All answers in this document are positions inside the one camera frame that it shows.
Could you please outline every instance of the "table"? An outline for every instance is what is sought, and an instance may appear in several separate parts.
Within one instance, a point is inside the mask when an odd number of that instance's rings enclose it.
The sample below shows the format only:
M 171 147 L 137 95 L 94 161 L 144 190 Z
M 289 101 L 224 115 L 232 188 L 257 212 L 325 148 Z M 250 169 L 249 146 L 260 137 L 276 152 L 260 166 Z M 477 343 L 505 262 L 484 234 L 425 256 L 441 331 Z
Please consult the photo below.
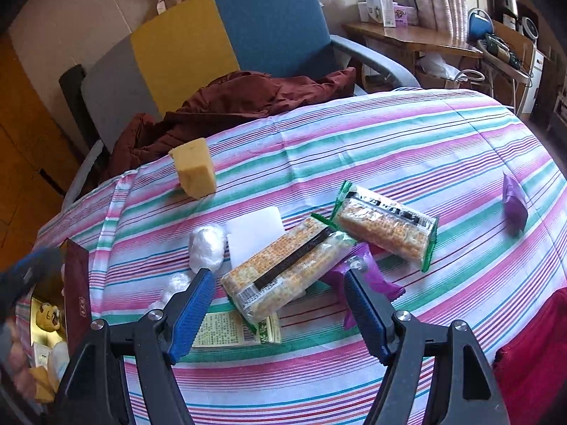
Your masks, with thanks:
M 349 36 L 357 38 L 361 36 L 376 39 L 389 45 L 396 46 L 411 52 L 438 52 L 441 55 L 464 56 L 481 59 L 483 53 L 466 41 L 457 40 L 445 32 L 425 29 L 423 27 L 388 28 L 372 22 L 352 22 L 343 25 Z
M 394 302 L 420 320 L 465 319 L 491 361 L 551 293 L 566 284 L 567 182 L 508 110 L 471 90 L 399 90 L 302 107 L 207 139 L 218 191 L 190 201 L 171 157 L 105 182 L 39 232 L 36 247 L 71 237 L 90 252 L 93 317 L 138 319 L 169 275 L 188 267 L 191 229 L 277 205 L 286 229 L 329 215 L 344 179 L 440 216 L 430 271 L 378 253 Z M 529 219 L 504 230 L 503 171 L 521 184 Z M 220 272 L 230 269 L 227 256 Z M 210 311 L 229 307 L 217 286 Z M 362 424 L 384 369 L 326 285 L 280 311 L 283 343 L 192 350 L 174 372 L 198 424 Z M 17 308 L 29 344 L 29 301 Z M 425 409 L 425 360 L 409 423 Z M 126 361 L 138 423 L 148 423 L 132 360 Z

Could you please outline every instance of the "blue gripper pad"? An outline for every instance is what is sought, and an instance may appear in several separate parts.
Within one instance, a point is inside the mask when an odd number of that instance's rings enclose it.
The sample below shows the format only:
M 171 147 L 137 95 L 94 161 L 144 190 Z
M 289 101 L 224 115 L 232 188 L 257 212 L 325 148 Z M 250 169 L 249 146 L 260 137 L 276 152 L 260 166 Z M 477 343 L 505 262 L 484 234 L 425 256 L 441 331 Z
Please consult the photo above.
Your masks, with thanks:
M 368 352 L 389 365 L 393 354 L 386 345 L 386 328 L 352 272 L 345 274 L 345 296 Z
M 172 326 L 171 345 L 167 350 L 171 364 L 177 363 L 181 357 L 191 350 L 195 336 L 199 332 L 201 323 L 213 301 L 214 290 L 215 279 L 213 274 L 210 270 L 202 268 L 189 288 L 185 292 L 174 294 L 165 306 L 165 314 L 168 314 L 168 308 L 175 313 L 180 309 L 179 316 Z M 184 299 L 186 299 L 186 303 L 181 306 Z

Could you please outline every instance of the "hand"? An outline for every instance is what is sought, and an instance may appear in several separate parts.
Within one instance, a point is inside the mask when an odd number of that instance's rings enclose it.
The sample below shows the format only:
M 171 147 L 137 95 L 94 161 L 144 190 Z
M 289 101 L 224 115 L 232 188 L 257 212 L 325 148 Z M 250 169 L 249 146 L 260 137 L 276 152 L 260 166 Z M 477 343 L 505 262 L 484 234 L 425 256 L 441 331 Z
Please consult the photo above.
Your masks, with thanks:
M 20 332 L 13 321 L 7 320 L 6 325 L 12 336 L 12 348 L 8 356 L 8 363 L 13 372 L 13 384 L 21 395 L 32 400 L 35 398 L 36 384 L 28 370 L 28 357 L 20 340 Z

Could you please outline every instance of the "chair backrest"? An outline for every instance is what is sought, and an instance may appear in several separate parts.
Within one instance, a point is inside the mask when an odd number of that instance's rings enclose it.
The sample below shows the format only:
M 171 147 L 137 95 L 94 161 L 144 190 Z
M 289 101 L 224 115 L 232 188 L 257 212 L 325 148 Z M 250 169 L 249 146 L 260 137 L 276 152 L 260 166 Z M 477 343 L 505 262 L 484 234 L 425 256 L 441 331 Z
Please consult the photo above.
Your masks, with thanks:
M 109 150 L 135 113 L 161 119 L 234 70 L 316 79 L 337 69 L 318 0 L 187 0 L 122 40 L 81 92 Z

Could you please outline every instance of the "red cloth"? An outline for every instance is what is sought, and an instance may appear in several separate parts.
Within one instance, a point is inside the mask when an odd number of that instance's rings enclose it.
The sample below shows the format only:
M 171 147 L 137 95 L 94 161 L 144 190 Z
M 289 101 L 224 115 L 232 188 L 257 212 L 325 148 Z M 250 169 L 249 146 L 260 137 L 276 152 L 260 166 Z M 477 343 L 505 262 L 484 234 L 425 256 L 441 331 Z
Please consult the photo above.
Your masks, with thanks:
M 355 75 L 352 67 L 317 81 L 306 76 L 271 78 L 257 72 L 229 73 L 199 89 L 159 123 L 144 113 L 134 116 L 114 145 L 102 180 L 158 160 L 172 148 L 196 138 L 304 105 L 350 97 Z
M 511 425 L 567 423 L 567 403 L 561 398 L 567 380 L 567 288 L 555 291 L 528 325 L 498 350 L 493 370 Z M 558 407 L 563 418 L 555 422 L 550 418 L 557 416 Z

